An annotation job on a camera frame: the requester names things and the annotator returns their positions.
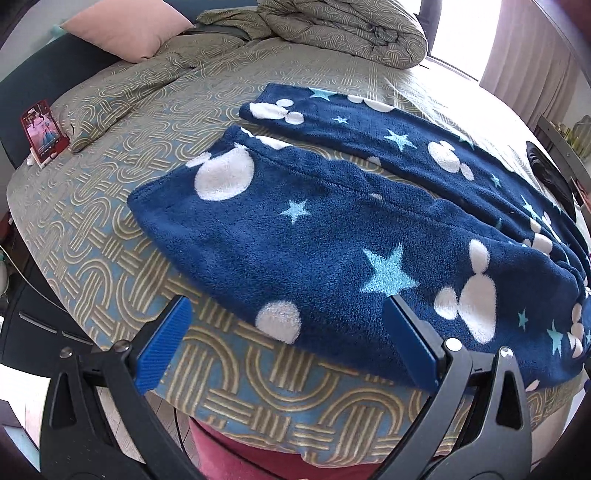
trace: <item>patterned bedding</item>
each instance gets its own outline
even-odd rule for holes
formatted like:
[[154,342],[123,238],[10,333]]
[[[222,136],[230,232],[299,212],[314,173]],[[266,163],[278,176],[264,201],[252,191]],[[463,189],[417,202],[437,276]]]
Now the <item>patterned bedding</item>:
[[[48,282],[102,348],[133,337],[173,295],[193,302],[193,325],[158,395],[231,438],[299,453],[314,465],[379,462],[416,418],[425,394],[332,364],[241,322],[170,265],[125,203],[138,185],[206,150],[232,124],[266,134],[239,119],[238,109],[269,82],[395,105],[466,137],[547,193],[525,156],[525,141],[537,144],[532,133],[467,80],[279,38],[245,44],[201,34],[172,39],[143,64],[120,62],[60,98],[52,110],[61,127],[91,140],[43,170],[23,164],[9,184],[11,211]],[[403,181],[365,160],[296,144]],[[579,389],[580,377],[543,390],[533,385],[532,426]],[[469,403],[466,397],[439,453],[450,450]]]

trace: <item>curtain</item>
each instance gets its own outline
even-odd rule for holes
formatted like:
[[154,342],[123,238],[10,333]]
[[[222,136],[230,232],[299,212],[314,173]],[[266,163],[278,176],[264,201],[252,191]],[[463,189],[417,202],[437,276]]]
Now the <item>curtain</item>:
[[502,0],[491,56],[480,86],[533,131],[540,115],[560,123],[579,67],[550,20],[531,0]]

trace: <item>headboard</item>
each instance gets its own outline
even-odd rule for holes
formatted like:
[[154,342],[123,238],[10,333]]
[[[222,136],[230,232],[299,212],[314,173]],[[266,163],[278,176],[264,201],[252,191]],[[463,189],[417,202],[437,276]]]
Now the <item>headboard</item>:
[[[191,21],[204,10],[256,3],[255,0],[165,1]],[[39,100],[47,99],[52,104],[68,90],[117,60],[114,55],[66,34],[26,59],[0,82],[0,142],[15,168],[26,159],[30,148],[20,123],[22,113]]]

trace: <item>wooden floor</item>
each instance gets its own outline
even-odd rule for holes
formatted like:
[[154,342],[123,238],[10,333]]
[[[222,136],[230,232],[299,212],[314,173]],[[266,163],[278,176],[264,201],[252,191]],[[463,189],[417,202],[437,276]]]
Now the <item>wooden floor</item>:
[[[0,400],[6,400],[10,403],[18,421],[25,427],[25,430],[37,446],[39,445],[41,417],[48,385],[48,378],[29,375],[0,364]],[[99,397],[121,451],[133,459],[143,461],[123,422],[121,422],[121,417],[115,408],[109,390],[106,388],[99,389]],[[146,399],[180,448],[176,426],[174,425],[173,407],[152,392],[146,394]],[[180,411],[178,412],[178,425],[185,450],[189,454],[191,461],[197,465],[197,451],[189,431],[189,417]]]

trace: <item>pink pillow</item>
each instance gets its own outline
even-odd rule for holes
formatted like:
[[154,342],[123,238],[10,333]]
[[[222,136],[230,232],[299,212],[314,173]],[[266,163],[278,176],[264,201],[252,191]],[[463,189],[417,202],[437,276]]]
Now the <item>pink pillow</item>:
[[163,0],[100,0],[61,27],[118,57],[139,63],[192,23]]

